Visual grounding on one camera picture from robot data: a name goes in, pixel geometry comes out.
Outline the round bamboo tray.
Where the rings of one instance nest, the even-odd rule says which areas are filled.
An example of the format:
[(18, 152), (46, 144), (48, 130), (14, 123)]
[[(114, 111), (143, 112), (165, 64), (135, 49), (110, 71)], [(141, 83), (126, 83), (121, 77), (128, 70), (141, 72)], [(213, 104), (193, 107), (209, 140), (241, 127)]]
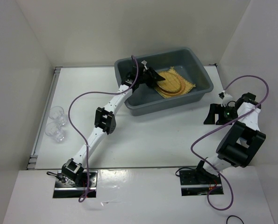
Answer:
[(161, 71), (159, 75), (163, 77), (164, 80), (157, 81), (157, 90), (168, 93), (177, 93), (181, 90), (181, 81), (175, 74), (168, 71)]

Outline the round orange woven tray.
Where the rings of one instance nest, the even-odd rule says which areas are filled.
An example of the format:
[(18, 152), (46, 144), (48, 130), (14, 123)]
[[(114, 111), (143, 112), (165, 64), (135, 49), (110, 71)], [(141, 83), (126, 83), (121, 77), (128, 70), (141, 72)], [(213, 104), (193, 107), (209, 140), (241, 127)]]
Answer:
[(179, 81), (180, 81), (181, 88), (178, 92), (169, 92), (169, 91), (163, 91), (163, 92), (165, 92), (167, 95), (172, 95), (172, 96), (183, 94), (185, 91), (185, 82), (182, 79), (180, 79)]

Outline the rectangular woven bamboo mat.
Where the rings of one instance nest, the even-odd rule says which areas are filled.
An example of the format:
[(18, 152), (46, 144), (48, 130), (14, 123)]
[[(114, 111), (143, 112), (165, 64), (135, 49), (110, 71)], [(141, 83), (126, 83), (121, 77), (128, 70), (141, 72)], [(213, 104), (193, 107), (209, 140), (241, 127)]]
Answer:
[(155, 87), (155, 91), (161, 95), (163, 98), (172, 98), (172, 97), (178, 97), (178, 96), (182, 96), (182, 95), (185, 95), (187, 93), (189, 93), (190, 91), (192, 91), (195, 87), (196, 87), (196, 84), (192, 84), (191, 82), (187, 81), (185, 78), (183, 78), (175, 69), (174, 67), (170, 67), (169, 70), (166, 70), (168, 72), (171, 72), (173, 74), (175, 74), (179, 79), (182, 79), (184, 82), (185, 82), (185, 91), (183, 94), (181, 95), (167, 95), (165, 92), (163, 91), (159, 91), (157, 90), (157, 87)]

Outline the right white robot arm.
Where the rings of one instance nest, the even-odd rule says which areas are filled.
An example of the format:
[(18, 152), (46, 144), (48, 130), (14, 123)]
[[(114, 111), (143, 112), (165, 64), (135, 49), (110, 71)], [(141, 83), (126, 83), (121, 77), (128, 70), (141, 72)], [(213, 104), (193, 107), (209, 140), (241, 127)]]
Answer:
[(250, 114), (233, 123), (218, 145), (217, 155), (207, 158), (215, 168), (204, 161), (198, 163), (194, 171), (194, 178), (198, 183), (213, 179), (219, 171), (229, 167), (246, 167), (266, 139), (266, 135), (258, 127), (261, 106), (254, 108), (257, 105), (256, 95), (245, 93), (234, 105), (230, 105), (233, 101), (228, 94), (222, 92), (219, 96), (223, 102), (210, 105), (205, 125), (224, 125), (248, 112)]

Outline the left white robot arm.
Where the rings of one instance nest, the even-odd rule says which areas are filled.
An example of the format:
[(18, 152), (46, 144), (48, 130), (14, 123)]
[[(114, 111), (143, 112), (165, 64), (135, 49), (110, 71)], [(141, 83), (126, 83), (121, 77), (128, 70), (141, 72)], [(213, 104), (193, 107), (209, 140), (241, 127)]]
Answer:
[(153, 88), (157, 82), (164, 81), (153, 68), (137, 66), (136, 72), (129, 72), (122, 79), (121, 85), (116, 93), (112, 93), (113, 98), (104, 107), (98, 107), (95, 112), (94, 128), (88, 138), (84, 138), (84, 146), (75, 156), (69, 159), (61, 169), (61, 182), (67, 182), (75, 187), (85, 181), (88, 174), (83, 174), (85, 169), (89, 169), (88, 160), (101, 141), (116, 128), (115, 116), (124, 102), (133, 94), (141, 84), (146, 84)]

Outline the grey plastic bin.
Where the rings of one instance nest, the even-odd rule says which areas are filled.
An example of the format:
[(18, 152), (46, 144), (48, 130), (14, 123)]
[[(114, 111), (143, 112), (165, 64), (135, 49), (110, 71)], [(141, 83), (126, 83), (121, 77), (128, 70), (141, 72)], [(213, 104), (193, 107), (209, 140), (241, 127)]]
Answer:
[(210, 93), (214, 85), (194, 52), (185, 47), (174, 48), (160, 53), (138, 56), (137, 61), (145, 60), (147, 66), (152, 67), (157, 73), (166, 71), (171, 67), (185, 80), (195, 84), (187, 94), (163, 98), (153, 88), (141, 84), (137, 90), (125, 101), (126, 107), (133, 116), (141, 116), (158, 112), (173, 107), (200, 101), (206, 93)]

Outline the clear plastic cup upper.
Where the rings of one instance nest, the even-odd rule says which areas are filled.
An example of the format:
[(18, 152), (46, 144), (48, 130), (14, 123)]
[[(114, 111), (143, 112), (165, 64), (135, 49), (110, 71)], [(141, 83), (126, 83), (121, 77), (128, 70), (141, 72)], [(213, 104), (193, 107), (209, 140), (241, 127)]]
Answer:
[(61, 126), (65, 126), (68, 120), (67, 114), (60, 106), (54, 106), (50, 109), (49, 118), (57, 121)]

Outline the clear plastic cup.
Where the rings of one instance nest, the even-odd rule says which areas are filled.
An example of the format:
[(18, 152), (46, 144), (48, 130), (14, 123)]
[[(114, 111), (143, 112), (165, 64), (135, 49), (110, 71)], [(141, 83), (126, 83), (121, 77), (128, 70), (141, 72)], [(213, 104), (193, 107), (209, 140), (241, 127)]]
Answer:
[(68, 120), (67, 114), (60, 106), (54, 106), (50, 109), (49, 118), (57, 121), (61, 126), (65, 126)]
[(45, 134), (57, 142), (65, 139), (65, 132), (58, 122), (50, 122), (45, 127)]

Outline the clear plastic cup lower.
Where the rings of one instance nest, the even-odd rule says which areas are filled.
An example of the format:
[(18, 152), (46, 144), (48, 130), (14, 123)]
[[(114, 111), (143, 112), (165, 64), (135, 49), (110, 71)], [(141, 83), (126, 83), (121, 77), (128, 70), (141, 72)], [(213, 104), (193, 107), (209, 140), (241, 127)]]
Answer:
[(45, 134), (57, 142), (65, 139), (65, 132), (58, 122), (50, 122), (45, 127)]

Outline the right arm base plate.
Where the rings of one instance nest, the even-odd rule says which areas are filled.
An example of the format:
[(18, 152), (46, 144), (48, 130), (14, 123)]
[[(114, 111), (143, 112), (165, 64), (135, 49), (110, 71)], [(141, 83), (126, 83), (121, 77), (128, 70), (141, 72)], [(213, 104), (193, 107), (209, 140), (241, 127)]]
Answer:
[(209, 191), (211, 195), (224, 194), (219, 176), (208, 177), (190, 167), (179, 168), (175, 175), (180, 180), (182, 196), (206, 196)]

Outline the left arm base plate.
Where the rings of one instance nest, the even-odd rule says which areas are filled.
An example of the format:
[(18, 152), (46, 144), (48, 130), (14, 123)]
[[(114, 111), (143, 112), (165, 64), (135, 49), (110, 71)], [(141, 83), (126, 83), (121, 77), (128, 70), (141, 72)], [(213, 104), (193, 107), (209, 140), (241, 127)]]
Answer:
[[(71, 182), (69, 179), (64, 178), (59, 171), (57, 173), (47, 172), (48, 175), (54, 176), (56, 178), (53, 198), (61, 199), (61, 198), (79, 198), (82, 196), (87, 188), (87, 172), (84, 171), (81, 177), (81, 180), (75, 184)], [(91, 171), (89, 173), (89, 192), (87, 194), (87, 198), (95, 198), (96, 197), (96, 189), (97, 189), (97, 179), (98, 179), (98, 171)]]

